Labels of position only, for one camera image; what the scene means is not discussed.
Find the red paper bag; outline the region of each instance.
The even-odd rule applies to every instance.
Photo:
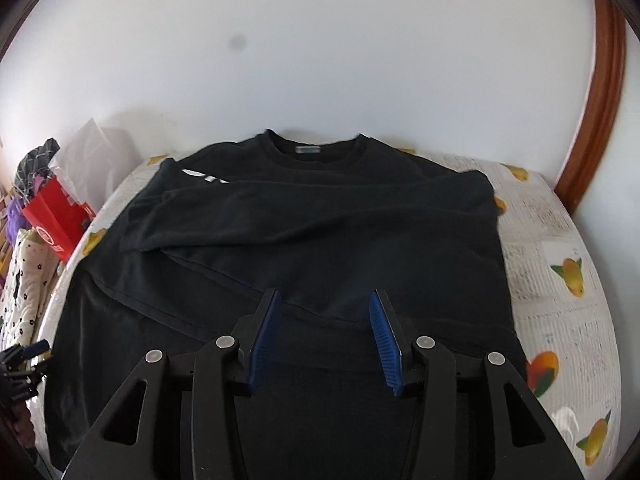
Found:
[[[55,177],[24,207],[22,214],[65,263],[90,223],[87,212]]]

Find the black sweatshirt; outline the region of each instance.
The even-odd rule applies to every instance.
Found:
[[[146,351],[230,332],[269,287],[272,373],[236,402],[250,478],[399,477],[415,403],[386,387],[376,288],[420,333],[524,376],[486,177],[364,136],[300,146],[267,131],[165,161],[78,265],[45,397],[58,468]]]

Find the white wall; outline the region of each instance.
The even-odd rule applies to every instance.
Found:
[[[574,220],[616,330],[622,374],[618,455],[640,430],[640,41],[627,27],[622,101],[607,151]]]
[[[592,0],[41,0],[0,63],[0,136],[12,171],[94,117],[142,155],[362,132],[553,181],[592,56]]]

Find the bed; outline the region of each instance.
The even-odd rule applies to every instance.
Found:
[[[604,293],[571,217],[536,173],[459,156],[422,155],[457,171],[482,171],[493,184],[502,211],[498,231],[514,323],[529,362],[528,386],[586,480],[603,479],[613,466],[620,429],[620,364]],[[76,265],[166,156],[136,168],[100,210],[53,291],[38,338],[53,341]],[[31,399],[30,409],[37,447],[47,457],[42,397]]]
[[[629,6],[631,0],[617,1],[637,30],[637,19],[633,19],[637,9]],[[12,16],[15,23],[2,28],[0,56],[36,2],[19,2]],[[620,431],[620,364],[600,281],[569,213],[575,211],[595,174],[612,130],[622,91],[625,20],[611,0],[594,2],[596,53],[591,89],[555,193],[542,177],[522,168],[421,155],[456,170],[480,169],[494,184],[497,204],[504,208],[499,230],[516,330],[529,361],[529,386],[585,478],[602,479],[614,465]],[[150,180],[161,160],[152,158],[134,170],[102,208],[53,292],[40,337],[52,341],[75,266]],[[31,409],[38,447],[46,454],[42,400],[33,399]]]

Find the yellow fruit pattern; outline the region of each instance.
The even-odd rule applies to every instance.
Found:
[[[504,200],[494,196],[495,205],[498,206],[498,216],[502,216],[507,212],[507,205],[504,203]]]
[[[558,356],[551,351],[542,352],[527,363],[527,387],[540,397],[554,383],[559,371]]]
[[[604,441],[607,439],[610,417],[611,410],[609,410],[609,413],[607,413],[605,418],[601,418],[593,425],[589,432],[589,436],[576,444],[576,446],[584,451],[584,463],[588,466],[591,466],[596,462],[600,452],[602,451]]]
[[[100,229],[97,233],[89,233],[89,239],[86,242],[86,245],[82,249],[82,256],[88,256],[88,254],[94,250],[97,244],[100,243],[100,240],[104,238],[107,229],[104,227]]]
[[[505,168],[508,168],[511,171],[511,174],[517,178],[521,182],[526,182],[529,180],[529,171],[524,168],[519,168],[517,166],[510,166],[509,164],[503,164]]]
[[[566,288],[569,289],[576,298],[584,296],[584,279],[582,277],[582,258],[573,260],[565,258],[562,266],[552,265],[551,269],[560,276]]]
[[[149,159],[149,162],[147,163],[148,166],[152,166],[154,165],[156,162],[159,162],[160,160],[163,160],[164,158],[167,158],[167,155],[158,155],[158,156],[152,156]]]

